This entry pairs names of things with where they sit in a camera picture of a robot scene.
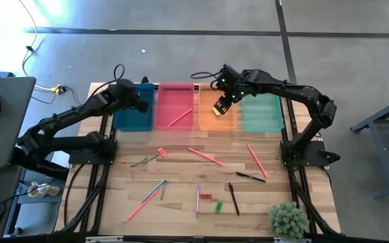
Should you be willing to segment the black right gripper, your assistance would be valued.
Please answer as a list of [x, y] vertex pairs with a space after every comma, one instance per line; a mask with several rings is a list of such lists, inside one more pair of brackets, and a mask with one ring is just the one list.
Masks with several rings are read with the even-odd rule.
[[238, 103], [242, 98], [248, 95], [248, 91], [244, 86], [222, 85], [219, 87], [223, 91], [223, 95], [215, 102], [214, 108], [221, 109], [221, 113], [226, 113], [232, 103]]

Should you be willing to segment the pink pencil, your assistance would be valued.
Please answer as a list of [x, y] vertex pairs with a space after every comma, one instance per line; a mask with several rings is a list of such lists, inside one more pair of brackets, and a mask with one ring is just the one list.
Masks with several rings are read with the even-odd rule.
[[158, 193], [158, 190], [154, 192], [145, 202], [141, 203], [136, 210], [134, 210], [127, 218], [128, 221], [132, 220], [134, 216], [141, 211], [141, 209]]
[[209, 161], [212, 161], [212, 162], [214, 162], [214, 163], [216, 163], [218, 165], [223, 165], [223, 163], [221, 161], [219, 161], [219, 160], [217, 160], [217, 159], [215, 159], [215, 158], [213, 158], [213, 157], [211, 157], [211, 156], [209, 156], [207, 154], [201, 153], [200, 151], [197, 151], [197, 150], [195, 150], [193, 148], [187, 147], [187, 150], [189, 150], [189, 151], [191, 151], [191, 152], [193, 152], [193, 153], [195, 153], [195, 154], [197, 154], [197, 155], [199, 155], [199, 156], [201, 156], [201, 157], [203, 157], [203, 158], [205, 158], [205, 159], [207, 159]]
[[258, 165], [260, 171], [262, 172], [262, 174], [264, 175], [265, 178], [268, 178], [268, 173], [267, 171], [264, 169], [263, 165], [260, 163], [260, 160], [258, 159], [257, 155], [254, 153], [253, 149], [251, 148], [250, 145], [247, 144], [247, 149], [248, 151], [250, 152], [250, 154], [252, 155], [254, 161], [256, 162], [256, 164]]
[[175, 120], [173, 120], [171, 123], [169, 123], [167, 125], [167, 127], [171, 127], [173, 126], [174, 124], [176, 124], [179, 120], [181, 120], [182, 118], [184, 118], [187, 114], [189, 114], [190, 112], [193, 111], [193, 108], [190, 108], [188, 109], [187, 111], [185, 111], [184, 113], [182, 113], [178, 118], [176, 118]]

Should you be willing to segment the black pen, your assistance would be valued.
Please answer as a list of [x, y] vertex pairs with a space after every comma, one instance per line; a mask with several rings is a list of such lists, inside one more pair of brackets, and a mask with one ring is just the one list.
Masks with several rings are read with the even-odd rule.
[[235, 193], [234, 193], [234, 187], [232, 185], [232, 183], [228, 183], [228, 186], [229, 186], [229, 191], [231, 193], [231, 198], [232, 198], [232, 201], [233, 201], [233, 204], [234, 204], [234, 207], [235, 207], [235, 210], [236, 210], [236, 214], [238, 216], [240, 216], [240, 211], [239, 211], [239, 207], [238, 207], [238, 204], [237, 204], [237, 200], [235, 198]]
[[241, 173], [241, 172], [235, 172], [237, 176], [240, 176], [240, 177], [244, 177], [244, 178], [249, 178], [251, 180], [256, 180], [256, 181], [259, 181], [259, 182], [263, 182], [263, 183], [266, 183], [266, 180], [263, 180], [261, 178], [257, 178], [255, 176], [252, 176], [252, 175], [248, 175], [246, 173]]

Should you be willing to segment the teal crayon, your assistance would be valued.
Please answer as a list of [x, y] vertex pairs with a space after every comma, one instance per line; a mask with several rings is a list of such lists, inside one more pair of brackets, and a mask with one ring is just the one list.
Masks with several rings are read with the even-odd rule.
[[155, 185], [155, 187], [153, 187], [153, 189], [151, 189], [151, 191], [149, 191], [149, 193], [147, 193], [147, 195], [145, 195], [145, 197], [142, 199], [141, 202], [145, 202], [154, 192], [156, 192], [163, 184], [166, 184], [167, 180], [166, 179], [163, 179], [161, 180], [159, 183], [157, 183], [157, 185]]

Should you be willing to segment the blue plastic bin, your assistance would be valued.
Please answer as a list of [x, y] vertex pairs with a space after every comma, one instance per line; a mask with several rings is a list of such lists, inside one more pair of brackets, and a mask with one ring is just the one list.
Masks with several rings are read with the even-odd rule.
[[145, 113], [137, 109], [119, 110], [115, 114], [114, 129], [123, 132], [149, 132], [153, 127], [155, 87], [151, 83], [135, 84], [136, 94], [148, 101], [148, 110]]

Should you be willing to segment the orange plastic bin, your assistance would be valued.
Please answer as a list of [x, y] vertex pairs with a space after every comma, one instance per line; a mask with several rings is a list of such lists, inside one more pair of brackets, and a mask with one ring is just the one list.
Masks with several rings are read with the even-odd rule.
[[199, 85], [199, 127], [205, 131], [231, 131], [237, 127], [237, 105], [217, 116], [214, 104], [222, 96], [219, 90], [212, 90], [208, 84]]

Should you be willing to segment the pink plastic bin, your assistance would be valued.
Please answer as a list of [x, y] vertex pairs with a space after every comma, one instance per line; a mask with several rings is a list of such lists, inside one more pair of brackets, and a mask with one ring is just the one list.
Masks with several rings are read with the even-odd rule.
[[[156, 128], [159, 130], [192, 130], [194, 124], [194, 91], [192, 82], [160, 83], [156, 102]], [[190, 108], [193, 108], [192, 112], [173, 126], [167, 127], [169, 123]]]

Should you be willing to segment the mint green plastic bin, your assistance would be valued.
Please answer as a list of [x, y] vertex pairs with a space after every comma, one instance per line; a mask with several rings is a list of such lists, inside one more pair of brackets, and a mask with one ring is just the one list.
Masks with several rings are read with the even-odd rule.
[[276, 133], [284, 128], [280, 98], [274, 94], [248, 95], [242, 100], [246, 132]]

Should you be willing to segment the white crumpled cloth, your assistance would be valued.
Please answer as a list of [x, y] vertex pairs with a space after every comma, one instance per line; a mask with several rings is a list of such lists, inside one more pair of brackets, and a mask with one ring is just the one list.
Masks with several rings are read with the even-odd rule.
[[31, 198], [42, 198], [45, 196], [57, 196], [60, 193], [60, 188], [50, 184], [38, 184], [32, 182], [27, 190], [27, 195]]

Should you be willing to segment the small green potted plant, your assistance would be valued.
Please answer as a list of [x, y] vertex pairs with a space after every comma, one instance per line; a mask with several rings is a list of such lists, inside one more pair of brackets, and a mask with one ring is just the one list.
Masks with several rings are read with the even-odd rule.
[[302, 239], [309, 221], [296, 202], [274, 205], [269, 213], [270, 230], [287, 240]]

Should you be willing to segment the gray laptop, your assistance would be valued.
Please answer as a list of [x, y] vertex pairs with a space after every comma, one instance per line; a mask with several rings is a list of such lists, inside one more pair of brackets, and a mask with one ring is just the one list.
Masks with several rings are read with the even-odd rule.
[[0, 168], [9, 165], [35, 83], [34, 77], [0, 78]]

